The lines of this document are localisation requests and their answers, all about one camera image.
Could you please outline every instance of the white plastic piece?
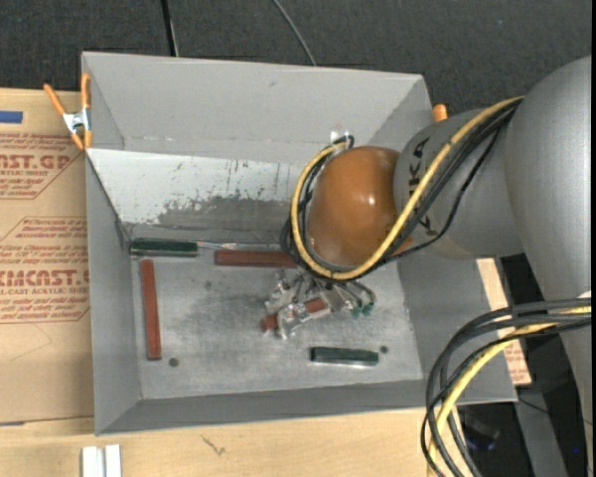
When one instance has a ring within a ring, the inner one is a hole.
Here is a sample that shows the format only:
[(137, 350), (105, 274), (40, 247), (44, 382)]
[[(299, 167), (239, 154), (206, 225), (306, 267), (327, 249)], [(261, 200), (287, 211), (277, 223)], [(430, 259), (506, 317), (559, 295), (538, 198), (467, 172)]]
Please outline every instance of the white plastic piece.
[(81, 450), (81, 477), (121, 477), (121, 447), (84, 447)]

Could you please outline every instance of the black cord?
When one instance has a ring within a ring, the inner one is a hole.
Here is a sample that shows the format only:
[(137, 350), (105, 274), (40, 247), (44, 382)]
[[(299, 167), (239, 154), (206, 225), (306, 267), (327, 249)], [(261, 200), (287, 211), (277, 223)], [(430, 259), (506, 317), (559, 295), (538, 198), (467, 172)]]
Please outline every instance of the black cord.
[[(531, 323), (541, 322), (543, 320), (543, 318), (542, 318), (543, 315), (541, 314), (541, 312), (544, 309), (550, 309), (551, 311), (558, 311), (561, 309), (569, 309), (571, 307), (579, 307), (581, 305), (586, 305), (587, 302), (591, 303), (591, 299), (589, 299), (589, 300), (588, 299), (570, 299), (570, 300), (550, 301), (550, 302), (533, 302), (533, 303), (529, 303), (529, 304), (523, 304), (521, 306), (521, 311), (524, 314), (525, 313), (538, 313), (539, 314), (538, 318), (531, 318), (528, 320), (528, 322), (531, 324)], [(485, 313), (485, 314), (475, 318), (468, 324), (464, 325), (458, 331), (458, 333), (455, 334), (455, 336), (453, 336), (451, 341), (446, 346), (445, 350), (442, 352), (442, 354), (439, 356), (439, 358), (435, 362), (435, 365), (433, 366), (433, 369), (430, 372), (430, 376), (429, 376), (429, 380), (428, 380), (428, 388), (427, 388), (427, 403), (432, 402), (431, 396), (432, 396), (432, 391), (435, 387), (435, 383), (437, 380), (438, 370), (441, 370), (441, 371), (445, 370), (445, 367), (447, 366), (450, 355), (456, 350), (456, 348), (459, 347), (460, 345), (464, 344), (468, 340), (478, 337), (486, 332), (496, 331), (501, 328), (506, 328), (506, 327), (512, 326), (513, 324), (516, 323), (516, 321), (503, 320), (503, 321), (494, 322), (494, 320), (495, 320), (495, 318), (501, 318), (501, 317), (506, 317), (508, 315), (512, 315), (513, 311), (514, 310), (512, 307), (508, 307), (508, 308), (500, 309), (497, 311)], [(566, 317), (567, 316), (576, 317), (579, 315), (565, 315), (565, 316)], [(443, 386), (442, 390), (448, 390), (450, 388), (450, 384), (445, 385), (444, 380), (442, 380), (441, 386)], [(456, 436), (456, 439), (459, 440), (458, 441), (458, 445), (459, 445), (459, 442), (461, 442), (461, 437), (459, 436), (459, 433), (456, 429), (456, 425), (454, 427), (455, 427), (455, 429), (454, 430), (451, 429), (451, 431), (453, 431), (453, 436)], [(472, 463), (472, 460), (470, 458), (465, 458), (465, 460), (469, 464), (469, 467), (471, 467), (471, 466), (473, 467), (473, 468), (471, 468), (471, 470), (475, 469), (475, 465), (474, 465), (474, 463)]]
[(424, 243), (421, 243), (419, 245), (416, 245), (415, 247), (412, 247), (410, 249), (407, 249), (399, 254), (394, 254), (393, 256), (389, 256), (385, 259), (383, 259), (382, 261), (379, 261), (378, 263), (376, 263), (371, 269), (369, 269), (367, 272), (365, 272), (363, 274), (367, 275), (368, 273), (373, 272), (374, 270), (376, 270), (377, 268), (386, 265), (387, 263), (390, 263), (392, 261), (395, 261), (396, 259), (400, 259), (403, 258), (405, 256), (408, 256), (410, 254), (413, 254), (414, 252), (418, 252), (419, 250), (424, 249), (425, 247), (429, 247), (430, 245), (436, 243), (438, 240), (440, 240), (442, 237), (444, 237), (444, 235), (446, 235), (446, 233), (448, 232), (448, 230), (450, 230), (450, 227), (453, 224), (453, 221), (455, 219), (455, 216), (457, 215), (457, 209), (459, 209), (459, 205), (461, 204), (461, 200), (464, 197), (464, 194), (466, 193), (466, 191), (468, 190), (468, 188), (470, 187), (470, 185), (472, 184), (473, 180), (475, 179), (475, 177), (477, 176), (477, 173), (479, 172), (479, 170), (481, 169), (482, 165), (484, 164), (484, 161), (488, 158), (488, 155), (490, 154), (495, 142), (497, 141), (497, 138), (499, 137), (499, 129), (496, 131), (495, 135), (493, 136), (490, 144), (488, 145), (488, 147), (486, 147), (486, 150), (484, 151), (484, 153), (482, 154), (482, 156), (479, 158), (479, 160), (477, 161), (477, 163), (475, 164), (475, 166), (473, 167), (473, 169), (470, 172), (470, 175), (468, 176), (468, 178), (466, 179), (466, 181), (464, 182), (464, 184), (462, 185), (461, 189), (459, 190), (459, 193), (457, 194), (457, 198), (455, 198), (455, 201), (453, 202), (453, 207), (450, 210), (450, 214), (448, 215), (448, 218), (446, 219), (446, 223), (444, 224), (444, 227), (441, 229), (441, 231), (431, 240), (427, 240)]
[(285, 19), (285, 21), (287, 22), (287, 24), (291, 28), (292, 32), (296, 36), (296, 39), (298, 39), (298, 41), (300, 42), (300, 45), (302, 46), (302, 49), (305, 51), (305, 54), (309, 58), (309, 62), (311, 62), (311, 65), (314, 66), (314, 67), (317, 67), (316, 59), (314, 59), (314, 56), (311, 54), (311, 51), (309, 50), (309, 47), (307, 46), (307, 43), (302, 38), (302, 35), (298, 31), (298, 27), (296, 27), (296, 25), (294, 25), (294, 22), (289, 17), (289, 14), (287, 14), (287, 11), (285, 11), (284, 7), (280, 4), (280, 2), (278, 0), (271, 0), (271, 1), (276, 6), (276, 8), (280, 11), (280, 14), (282, 14), (282, 17)]
[(535, 409), (537, 411), (540, 411), (541, 413), (546, 413), (547, 415), (549, 415), (549, 411), (547, 411), (545, 408), (541, 408), (540, 406), (536, 406), (536, 404), (532, 404), (531, 402), (526, 401), (522, 397), (519, 398), (519, 402), (525, 404), (526, 406), (529, 406), (530, 408), (533, 408), (533, 409)]
[(161, 13), (163, 14), (163, 21), (166, 26), (166, 35), (168, 36), (168, 50), (171, 57), (179, 57), (179, 46), (177, 45), (177, 38), (175, 36), (175, 27), (170, 16), (170, 6), (168, 0), (161, 0)]
[(440, 391), (440, 393), (432, 400), (430, 405), (427, 406), (426, 415), (424, 416), (424, 421), (422, 422), (420, 441), (421, 441), (421, 446), (422, 446), (422, 452), (424, 453), (424, 456), (426, 457), (428, 464), (433, 468), (433, 470), (440, 476), (445, 475), (444, 473), (442, 473), (439, 470), (439, 467), (437, 466), (437, 464), (434, 461), (432, 461), (432, 459), (430, 458), (430, 454), (429, 454), (428, 447), (426, 445), (426, 440), (425, 440), (426, 426), (428, 426), (430, 428), (433, 440), (435, 441), (435, 446), (437, 447), (438, 451), (440, 452), (442, 458), (445, 460), (446, 464), (450, 468), (453, 475), (456, 475), (458, 477), (463, 477), (463, 474), (460, 472), (459, 468), (457, 468), (455, 462), (452, 460), (450, 454), (448, 453), (446, 445), (441, 437), (441, 434), (439, 433), (433, 408), (446, 396), (446, 394), (453, 387), (454, 383), (457, 382), (457, 380), (459, 380), (465, 374), (465, 371), (467, 370), (468, 366), (475, 359), (480, 357), (489, 348), (496, 346), (500, 343), (512, 341), (515, 339), (519, 339), (521, 337), (540, 337), (540, 336), (549, 336), (552, 334), (560, 334), (561, 332), (586, 327), (589, 324), (591, 324), (591, 320), (585, 321), (585, 322), (570, 323), (570, 324), (566, 324), (563, 326), (556, 326), (556, 327), (552, 327), (550, 329), (543, 329), (543, 331), (540, 331), (538, 333), (513, 335), (513, 336), (509, 336), (509, 337), (494, 341), (494, 342), (480, 348), (476, 352), (473, 352), (462, 363), (462, 365), (460, 365), (459, 370), (456, 371), (455, 374), (451, 377), (449, 384), (447, 384), (445, 387), (443, 387), (442, 390)]
[(443, 188), (450, 181), (453, 174), (462, 165), (465, 159), (486, 138), (488, 138), (493, 133), (498, 133), (501, 130), (503, 125), (506, 124), (510, 120), (512, 115), (515, 113), (521, 101), (522, 99), (516, 100), (510, 103), (508, 106), (505, 106), (497, 112), (493, 113), (488, 119), (481, 122), (478, 126), (472, 129), (468, 137), (464, 138), (464, 140), (461, 143), (461, 147), (459, 147), (457, 153), (453, 156), (453, 158), (448, 160), (448, 165), (443, 170), (443, 172), (439, 174), (439, 176), (433, 181), (432, 187), (430, 187), (430, 189), (428, 189), (428, 192), (425, 193), (423, 201), (415, 210), (415, 215), (402, 229), (402, 232), (400, 233), (399, 237), (391, 244), (389, 250), (386, 252), (386, 257), (384, 259), (388, 259), (389, 257), (391, 257), (392, 253), (404, 244), (406, 239), (410, 237), (413, 230), (417, 227), (419, 222), (426, 215), (432, 204), (435, 202), (436, 198), (439, 196)]
[[(579, 307), (580, 305), (587, 305), (588, 303), (591, 304), (591, 299), (571, 299), (571, 300), (567, 300), (567, 301), (536, 302), (536, 303), (531, 303), (529, 305), (525, 304), (522, 306), (522, 308), (523, 308), (524, 312), (529, 312), (529, 311), (536, 312), (536, 311), (541, 311), (543, 309), (549, 309), (549, 308), (551, 308), (552, 310), (557, 310), (557, 309), (566, 309), (566, 308), (569, 308), (569, 306)], [(435, 444), (436, 444), (438, 450), (440, 451), (442, 457), (446, 460), (447, 465), (449, 466), (449, 468), (455, 475), (461, 475), (461, 473), (459, 472), (459, 469), (456, 467), (456, 465), (454, 465), (454, 462), (450, 458), (448, 451), (446, 450), (445, 445), (443, 443), (443, 440), (441, 439), (441, 435), (437, 430), (436, 419), (434, 417), (433, 408), (434, 408), (435, 404), (439, 403), (443, 399), (443, 397), (447, 394), (447, 392), (452, 389), (452, 387), (454, 386), (456, 381), (459, 380), (463, 376), (463, 374), (467, 370), (468, 366), (470, 366), (470, 364), (476, 358), (481, 356), (489, 348), (491, 348), (495, 345), (498, 345), (500, 343), (503, 343), (505, 341), (510, 341), (510, 340), (517, 339), (520, 337), (536, 337), (536, 336), (544, 336), (544, 335), (560, 333), (560, 332), (563, 332), (566, 330), (572, 330), (575, 328), (584, 327), (591, 323), (591, 315), (585, 315), (585, 314), (571, 314), (571, 315), (566, 314), (566, 315), (556, 315), (555, 317), (553, 317), (553, 316), (550, 317), (546, 314), (537, 314), (535, 316), (526, 315), (526, 316), (523, 316), (521, 319), (514, 320), (515, 322), (517, 322), (517, 326), (523, 326), (523, 323), (526, 320), (529, 320), (528, 324), (532, 324), (532, 323), (541, 323), (541, 320), (543, 320), (543, 319), (547, 320), (549, 322), (554, 322), (554, 321), (560, 322), (561, 320), (564, 320), (564, 319), (568, 319), (568, 320), (578, 319), (578, 318), (582, 319), (582, 321), (580, 321), (580, 322), (569, 322), (567, 324), (559, 323), (559, 325), (557, 325), (555, 327), (552, 327), (549, 329), (544, 329), (543, 331), (540, 331), (540, 332), (534, 333), (534, 334), (509, 336), (507, 338), (502, 338), (502, 339), (494, 341), (488, 345), (485, 345), (484, 347), (480, 348), (479, 350), (477, 350), (476, 352), (471, 354), (457, 368), (457, 370), (451, 376), (450, 380), (448, 380), (448, 383), (443, 383), (444, 381), (442, 380), (441, 391), (437, 394), (437, 396), (435, 396), (433, 399), (431, 399), (430, 397), (432, 397), (432, 390), (434, 389), (434, 385), (437, 380), (438, 369), (441, 369), (442, 374), (443, 374), (443, 372), (445, 371), (445, 366), (447, 366), (447, 361), (449, 360), (450, 354), (452, 354), (454, 352), (454, 350), (458, 346), (463, 344), (464, 342), (472, 339), (473, 337), (477, 337), (478, 335), (480, 335), (480, 334), (478, 334), (478, 332), (480, 332), (480, 331), (474, 330), (474, 328), (477, 327), (477, 325), (483, 323), (484, 325), (481, 325), (480, 327), (478, 327), (479, 329), (497, 330), (497, 328), (500, 327), (501, 322), (491, 323), (490, 322), (491, 315), (502, 314), (503, 316), (507, 316), (508, 310), (510, 310), (510, 308), (506, 308), (504, 310), (499, 310), (499, 311), (502, 311), (502, 313), (498, 313), (498, 312), (486, 313), (485, 315), (482, 315), (482, 316), (476, 318), (469, 324), (465, 325), (462, 329), (460, 329), (458, 334), (456, 334), (451, 339), (451, 341), (447, 345), (444, 352), (442, 352), (440, 357), (437, 359), (435, 365), (433, 366), (433, 369), (431, 370), (430, 376), (429, 376), (428, 388), (427, 388), (427, 408), (428, 408), (428, 410), (427, 410), (427, 415), (424, 418), (424, 424), (423, 424), (424, 427), (423, 427), (422, 435), (421, 435), (422, 450), (424, 451), (424, 454), (426, 455), (427, 459), (429, 459), (428, 451), (425, 446), (425, 429), (426, 429), (425, 426), (426, 426), (426, 424), (428, 424), (428, 426), (431, 429), (431, 433), (433, 435), (433, 439), (435, 440)], [(508, 325), (509, 321), (511, 321), (511, 320), (503, 321), (503, 322), (505, 322), (504, 325)], [(451, 429), (451, 431), (452, 431), (453, 436), (456, 437), (456, 440), (461, 441), (461, 436), (460, 436), (458, 430), (456, 429), (456, 425), (455, 425), (455, 429), (454, 430)], [(429, 464), (439, 475), (443, 475), (439, 471), (439, 469), (436, 467), (436, 464), (434, 462), (429, 461)]]
[[(518, 100), (508, 104), (507, 106), (499, 109), (498, 111), (496, 111), (495, 113), (490, 115), (486, 120), (484, 120), (483, 122), (480, 122), (477, 126), (475, 126), (470, 131), (469, 135), (466, 136), (460, 143), (461, 146), (456, 147), (456, 149), (457, 149), (456, 152), (452, 155), (452, 157), (450, 157), (447, 160), (447, 164), (446, 164), (445, 168), (443, 168), (442, 172), (439, 175), (437, 175), (436, 179), (434, 179), (434, 181), (432, 183), (432, 187), (430, 187), (428, 189), (427, 193), (424, 194), (424, 198), (421, 201), (421, 203), (419, 204), (419, 206), (417, 207), (414, 216), (408, 221), (406, 226), (402, 229), (402, 232), (400, 233), (398, 238), (396, 238), (395, 241), (391, 244), (389, 249), (384, 254), (384, 257), (381, 258), (380, 260), (378, 260), (377, 263), (375, 263), (366, 272), (355, 277), (355, 279), (364, 277), (365, 275), (373, 272), (374, 270), (376, 270), (377, 268), (379, 268), (381, 266), (386, 265), (387, 263), (389, 263), (390, 261), (393, 261), (394, 259), (402, 258), (406, 255), (413, 253), (413, 252), (416, 252), (416, 251), (419, 251), (425, 247), (428, 247), (429, 245), (435, 243), (438, 239), (441, 239), (448, 232), (450, 226), (453, 223), (453, 220), (457, 213), (457, 209), (459, 207), (459, 204), (461, 203), (461, 200), (465, 194), (465, 191), (470, 186), (470, 184), (473, 182), (474, 178), (476, 177), (477, 172), (480, 170), (484, 161), (490, 154), (491, 149), (494, 146), (494, 143), (496, 143), (496, 141), (497, 141), (497, 138), (499, 136), (501, 128), (510, 120), (510, 118), (512, 117), (512, 115), (514, 114), (514, 112), (516, 111), (516, 109), (520, 103), (521, 103), (521, 99), (518, 99)], [(435, 236), (431, 240), (428, 240), (427, 242), (424, 242), (412, 249), (408, 249), (400, 254), (393, 254), (398, 248), (400, 248), (404, 244), (404, 242), (408, 239), (408, 237), (410, 237), (413, 229), (419, 224), (419, 222), (425, 216), (426, 212), (430, 209), (430, 207), (434, 203), (437, 196), (439, 196), (442, 189), (449, 182), (449, 180), (452, 178), (452, 176), (457, 171), (457, 169), (463, 164), (463, 162), (466, 160), (466, 158), (481, 143), (483, 143), (490, 136), (492, 136), (491, 143), (485, 149), (482, 156), (480, 156), (480, 158), (477, 160), (477, 162), (476, 162), (475, 166), (473, 167), (473, 169), (471, 170), (466, 182), (462, 185), (462, 188), (460, 189), (460, 192), (458, 193), (458, 196), (457, 196), (455, 202), (453, 203), (453, 207), (451, 209), (451, 212), (448, 216), (448, 219), (447, 219), (446, 224), (444, 225), (444, 228), (442, 229), (442, 231), (437, 236)], [(301, 210), (301, 214), (302, 214), (303, 225), (302, 225), (302, 230), (300, 230), (300, 232), (301, 232), (301, 237), (302, 237), (303, 241), (305, 241), (305, 228), (304, 228), (305, 227), (304, 220), (306, 219), (305, 210), (306, 210), (306, 204), (308, 203), (309, 200), (310, 200), (310, 197), (305, 197), (301, 193), (301, 205), (300, 205), (301, 209), (300, 210)], [(287, 239), (286, 243), (288, 246), (293, 246), (294, 245), (293, 238)], [(292, 251), (292, 252), (289, 252), (289, 254), (293, 257), (299, 253)], [(313, 270), (311, 270), (311, 267), (309, 267), (307, 265), (307, 263), (304, 262), (304, 260), (299, 259), (299, 261), (297, 261), (297, 263), (300, 266), (304, 266), (305, 268), (310, 270), (312, 273), (315, 273)]]

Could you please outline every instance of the cardboard sheet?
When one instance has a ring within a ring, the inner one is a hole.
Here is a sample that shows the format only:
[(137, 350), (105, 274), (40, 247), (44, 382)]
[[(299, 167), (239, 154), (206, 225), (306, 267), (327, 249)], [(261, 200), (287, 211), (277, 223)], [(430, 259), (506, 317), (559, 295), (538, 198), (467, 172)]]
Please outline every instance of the cardboard sheet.
[(42, 90), (0, 109), (0, 423), (92, 415), (84, 157)]

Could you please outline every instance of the floor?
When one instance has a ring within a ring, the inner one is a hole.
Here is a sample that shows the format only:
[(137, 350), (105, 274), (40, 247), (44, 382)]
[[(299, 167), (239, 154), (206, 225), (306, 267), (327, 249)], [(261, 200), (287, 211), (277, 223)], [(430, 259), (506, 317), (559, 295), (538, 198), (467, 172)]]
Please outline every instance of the floor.
[[(279, 1), (318, 65), (423, 74), (451, 113), (526, 93), (592, 49), (592, 0)], [(271, 0), (170, 0), (170, 10), (181, 56), (309, 64)], [(84, 50), (168, 55), (160, 0), (0, 0), (0, 86), (76, 89)], [(550, 395), (564, 404), (573, 391), (561, 388)], [(481, 415), (502, 434), (477, 454), (484, 474), (529, 475), (512, 408)], [(583, 475), (574, 464), (570, 476)]]

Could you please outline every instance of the cable bundle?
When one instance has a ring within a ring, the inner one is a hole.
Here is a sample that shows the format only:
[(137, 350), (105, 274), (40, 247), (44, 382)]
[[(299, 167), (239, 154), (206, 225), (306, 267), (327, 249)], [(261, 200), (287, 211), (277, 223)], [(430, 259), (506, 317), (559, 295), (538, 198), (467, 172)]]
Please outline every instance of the cable bundle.
[[(439, 469), (435, 456), (439, 451), (454, 476), (463, 477), (452, 459), (442, 437), (442, 429), (448, 422), (450, 431), (464, 461), (472, 474), (481, 477), (465, 442), (461, 438), (452, 409), (466, 386), (479, 371), (512, 341), (520, 337), (537, 337), (559, 334), (564, 331), (587, 327), (591, 324), (591, 297), (581, 299), (534, 302), (499, 309), (479, 316), (462, 327), (450, 340), (435, 362), (426, 389), (426, 416), (421, 429), (421, 447), (428, 462), (428, 475), (445, 476)], [(448, 374), (450, 358), (465, 343), (484, 334), (502, 329), (516, 328), (507, 337), (482, 346)], [(430, 430), (429, 443), (426, 441)]]
[[(508, 99), (483, 110), (450, 138), (429, 165), (384, 241), (365, 263), (352, 270), (333, 270), (328, 268), (312, 256), (305, 245), (306, 212), (307, 205), (312, 196), (313, 183), (318, 173), (334, 155), (345, 148), (351, 148), (353, 146), (353, 136), (343, 137), (331, 146), (326, 147), (311, 160), (298, 179), (292, 198), (290, 216), (280, 236), (280, 244), (283, 250), (292, 256), (298, 265), (309, 270), (317, 277), (334, 281), (347, 281), (358, 279), (394, 259), (431, 245), (448, 231), (463, 194), (488, 157), (497, 141), (499, 131), (510, 120), (521, 100), (521, 97)], [(462, 185), (442, 231), (428, 242), (399, 254), (394, 254), (423, 219), (441, 190), (463, 164), (464, 160), (488, 138), (491, 138), (491, 141), (471, 170), (466, 182)]]

